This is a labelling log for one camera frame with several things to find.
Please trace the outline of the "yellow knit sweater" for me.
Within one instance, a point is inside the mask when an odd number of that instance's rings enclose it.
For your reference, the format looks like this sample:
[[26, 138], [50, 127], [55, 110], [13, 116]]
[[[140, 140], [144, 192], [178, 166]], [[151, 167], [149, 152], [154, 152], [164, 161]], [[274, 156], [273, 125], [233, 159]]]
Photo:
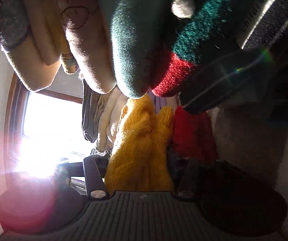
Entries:
[[156, 113], [148, 95], [127, 101], [105, 174], [110, 194], [173, 190], [166, 155], [173, 115], [169, 106]]

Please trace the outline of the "pink pastel folded clothes stack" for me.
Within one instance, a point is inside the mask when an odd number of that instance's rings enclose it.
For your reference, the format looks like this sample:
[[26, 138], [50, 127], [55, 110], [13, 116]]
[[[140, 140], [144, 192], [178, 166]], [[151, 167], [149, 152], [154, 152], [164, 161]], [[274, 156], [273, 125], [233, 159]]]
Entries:
[[98, 152], [112, 147], [111, 126], [118, 123], [121, 109], [127, 97], [115, 87], [107, 94], [93, 91], [85, 80], [83, 83], [82, 130], [84, 138], [95, 144]]

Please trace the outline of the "red knit sweater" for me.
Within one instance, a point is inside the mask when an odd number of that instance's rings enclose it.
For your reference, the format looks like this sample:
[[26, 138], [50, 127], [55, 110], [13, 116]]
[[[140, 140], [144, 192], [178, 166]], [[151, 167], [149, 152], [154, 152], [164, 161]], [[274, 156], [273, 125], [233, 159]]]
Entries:
[[180, 157], [211, 163], [218, 159], [211, 120], [207, 112], [192, 115], [182, 106], [175, 110], [172, 149]]

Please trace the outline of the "beige folded garments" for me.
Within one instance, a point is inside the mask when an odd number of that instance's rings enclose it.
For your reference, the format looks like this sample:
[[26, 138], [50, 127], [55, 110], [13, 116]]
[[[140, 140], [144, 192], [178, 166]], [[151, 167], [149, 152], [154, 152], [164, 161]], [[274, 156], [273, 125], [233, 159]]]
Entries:
[[30, 91], [49, 87], [60, 68], [89, 87], [116, 86], [97, 0], [0, 0], [0, 45]]

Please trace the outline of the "dark green fleece garment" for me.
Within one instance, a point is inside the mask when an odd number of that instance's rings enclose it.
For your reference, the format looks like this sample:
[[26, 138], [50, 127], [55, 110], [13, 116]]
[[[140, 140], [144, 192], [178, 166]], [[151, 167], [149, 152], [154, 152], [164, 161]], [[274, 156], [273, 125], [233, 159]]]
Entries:
[[140, 98], [166, 72], [175, 35], [172, 0], [98, 1], [117, 85], [125, 96]]

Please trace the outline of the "red green knit garment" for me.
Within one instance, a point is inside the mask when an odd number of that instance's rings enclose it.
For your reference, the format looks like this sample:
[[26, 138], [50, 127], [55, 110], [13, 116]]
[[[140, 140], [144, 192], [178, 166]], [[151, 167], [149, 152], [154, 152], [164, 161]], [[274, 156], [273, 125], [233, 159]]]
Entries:
[[152, 75], [153, 94], [174, 96], [186, 87], [199, 68], [237, 50], [236, 36], [252, 2], [193, 0], [192, 16], [179, 18], [168, 13], [164, 44]]

